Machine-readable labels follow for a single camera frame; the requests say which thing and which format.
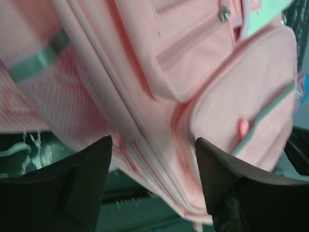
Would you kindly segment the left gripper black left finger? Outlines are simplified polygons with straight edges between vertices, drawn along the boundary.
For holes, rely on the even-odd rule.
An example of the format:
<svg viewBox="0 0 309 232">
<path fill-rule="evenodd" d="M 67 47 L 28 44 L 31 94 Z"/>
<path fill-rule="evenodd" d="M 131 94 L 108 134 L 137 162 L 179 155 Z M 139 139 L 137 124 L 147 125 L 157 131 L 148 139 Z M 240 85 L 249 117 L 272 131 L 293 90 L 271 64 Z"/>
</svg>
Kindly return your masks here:
<svg viewBox="0 0 309 232">
<path fill-rule="evenodd" d="M 1 179 L 1 231 L 95 231 L 111 157 L 106 136 L 49 166 Z"/>
</svg>

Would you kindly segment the pink student backpack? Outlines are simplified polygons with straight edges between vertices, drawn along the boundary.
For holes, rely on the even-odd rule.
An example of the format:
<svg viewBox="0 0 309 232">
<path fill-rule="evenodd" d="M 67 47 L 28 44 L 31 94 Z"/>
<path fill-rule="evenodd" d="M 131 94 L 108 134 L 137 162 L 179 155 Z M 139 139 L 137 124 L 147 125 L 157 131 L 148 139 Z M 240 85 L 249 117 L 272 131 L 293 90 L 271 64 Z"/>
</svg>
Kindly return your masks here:
<svg viewBox="0 0 309 232">
<path fill-rule="evenodd" d="M 3 0 L 0 131 L 51 131 L 112 161 L 197 232 L 194 142 L 272 171 L 296 100 L 289 0 Z"/>
</svg>

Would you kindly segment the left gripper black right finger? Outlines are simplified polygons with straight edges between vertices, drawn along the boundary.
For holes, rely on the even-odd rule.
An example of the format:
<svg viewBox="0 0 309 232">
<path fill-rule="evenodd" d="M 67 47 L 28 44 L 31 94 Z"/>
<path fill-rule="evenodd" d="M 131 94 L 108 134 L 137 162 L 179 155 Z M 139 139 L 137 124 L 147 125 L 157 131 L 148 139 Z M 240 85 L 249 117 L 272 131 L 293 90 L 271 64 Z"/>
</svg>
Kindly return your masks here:
<svg viewBox="0 0 309 232">
<path fill-rule="evenodd" d="M 308 182 L 259 169 L 204 138 L 195 148 L 215 231 L 308 232 Z"/>
</svg>

